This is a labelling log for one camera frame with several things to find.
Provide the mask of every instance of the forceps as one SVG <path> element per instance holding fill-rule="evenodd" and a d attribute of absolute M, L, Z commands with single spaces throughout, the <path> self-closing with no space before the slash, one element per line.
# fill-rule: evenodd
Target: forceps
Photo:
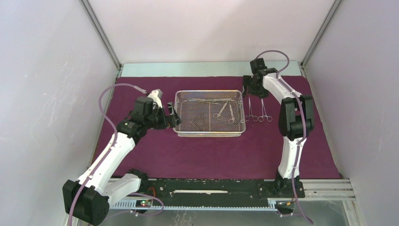
<path fill-rule="evenodd" d="M 251 99 L 249 97 L 248 97 L 248 105 L 249 105 L 248 106 L 248 115 L 245 116 L 245 121 L 249 121 L 250 117 L 252 117 L 253 121 L 258 121 L 259 120 L 258 116 L 254 116 L 252 114 Z"/>
<path fill-rule="evenodd" d="M 258 117 L 258 120 L 259 120 L 259 121 L 263 121 L 264 118 L 266 118 L 266 120 L 270 122 L 270 121 L 273 120 L 273 118 L 272 118 L 271 116 L 268 116 L 268 115 L 266 114 L 266 109 L 265 109 L 265 107 L 264 107 L 263 99 L 261 99 L 261 100 L 262 100 L 262 116 L 259 116 L 259 117 Z"/>

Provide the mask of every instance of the surgical scissors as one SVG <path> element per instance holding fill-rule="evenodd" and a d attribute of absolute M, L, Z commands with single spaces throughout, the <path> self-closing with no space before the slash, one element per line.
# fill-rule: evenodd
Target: surgical scissors
<path fill-rule="evenodd" d="M 266 118 L 266 120 L 268 121 L 268 122 L 271 122 L 272 120 L 273 120 L 273 118 L 271 117 L 271 116 L 268 116 L 267 114 L 266 114 L 266 109 L 265 109 L 265 107 L 264 107 L 264 102 L 263 102 L 263 99 L 261 99 L 262 100 L 262 116 L 259 116 L 258 117 L 258 120 L 260 121 L 260 122 L 262 122 L 263 120 L 264 120 L 264 118 Z"/>
<path fill-rule="evenodd" d="M 227 106 L 227 102 L 224 103 L 224 105 L 223 105 L 222 109 L 220 110 L 219 114 L 215 113 L 215 114 L 213 114 L 213 117 L 216 118 L 216 119 L 222 120 L 223 116 L 221 114 L 222 114 L 222 112 L 223 112 L 223 110 L 224 110 L 224 108 L 226 106 Z"/>

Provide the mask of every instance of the table surface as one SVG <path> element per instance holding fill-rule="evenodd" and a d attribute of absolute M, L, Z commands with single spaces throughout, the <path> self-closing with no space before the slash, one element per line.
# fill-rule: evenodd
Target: table surface
<path fill-rule="evenodd" d="M 284 76 L 288 84 L 302 94 L 311 94 L 304 77 Z M 117 83 L 130 83 L 147 91 L 161 89 L 162 103 L 174 102 L 179 90 L 237 89 L 242 90 L 242 77 L 122 77 Z M 132 110 L 142 95 L 130 87 L 114 91 L 108 117 L 119 123 Z M 247 115 L 248 99 L 244 100 Z M 251 97 L 254 115 L 261 115 L 261 101 Z M 247 122 L 240 137 L 178 137 L 172 129 L 149 130 L 131 151 L 114 176 L 123 176 L 130 169 L 148 173 L 151 178 L 204 179 L 274 179 L 281 161 L 283 138 L 278 129 L 280 105 L 273 96 L 264 99 L 272 122 Z M 301 178 L 341 178 L 334 164 L 320 116 L 315 109 L 315 128 L 310 133 L 300 162 Z M 111 126 L 104 121 L 94 159 L 109 142 Z"/>

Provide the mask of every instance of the scissors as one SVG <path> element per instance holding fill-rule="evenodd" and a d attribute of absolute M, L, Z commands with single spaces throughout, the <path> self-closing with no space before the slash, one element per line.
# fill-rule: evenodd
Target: scissors
<path fill-rule="evenodd" d="M 222 109 L 220 110 L 219 114 L 215 113 L 215 114 L 213 114 L 213 117 L 214 117 L 214 118 L 217 118 L 217 119 L 219 119 L 219 120 L 222 120 L 222 119 L 223 119 L 223 116 L 221 116 L 221 114 L 222 114 L 222 112 L 223 112 L 223 110 L 224 110 L 224 108 L 225 108 L 226 106 L 227 106 L 227 102 L 224 103 L 224 105 L 223 105 Z"/>
<path fill-rule="evenodd" d="M 248 105 L 249 105 L 249 107 L 248 107 L 248 115 L 245 116 L 245 121 L 249 121 L 250 117 L 252 117 L 253 121 L 258 121 L 259 117 L 258 116 L 254 116 L 252 114 L 251 99 L 249 97 L 248 97 Z"/>
<path fill-rule="evenodd" d="M 263 121 L 264 118 L 266 118 L 267 121 L 271 122 L 271 121 L 273 120 L 273 118 L 272 118 L 271 116 L 268 116 L 268 115 L 266 114 L 266 109 L 265 109 L 265 107 L 264 107 L 263 99 L 261 99 L 261 101 L 262 101 L 262 116 L 259 116 L 259 117 L 258 117 L 258 120 L 259 120 L 259 121 Z"/>
<path fill-rule="evenodd" d="M 231 107 L 231 104 L 229 104 L 229 106 L 230 106 L 230 113 L 231 113 L 231 119 L 229 119 L 229 123 L 233 124 L 235 121 L 234 114 L 233 114 L 233 108 Z"/>

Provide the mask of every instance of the red wire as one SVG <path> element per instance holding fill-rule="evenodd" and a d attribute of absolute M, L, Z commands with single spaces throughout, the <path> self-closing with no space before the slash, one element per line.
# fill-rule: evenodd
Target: red wire
<path fill-rule="evenodd" d="M 156 193 L 155 193 L 155 189 L 154 189 L 153 187 L 150 187 L 149 189 L 152 190 L 152 192 L 154 193 L 154 197 L 156 197 L 157 195 L 156 195 Z"/>

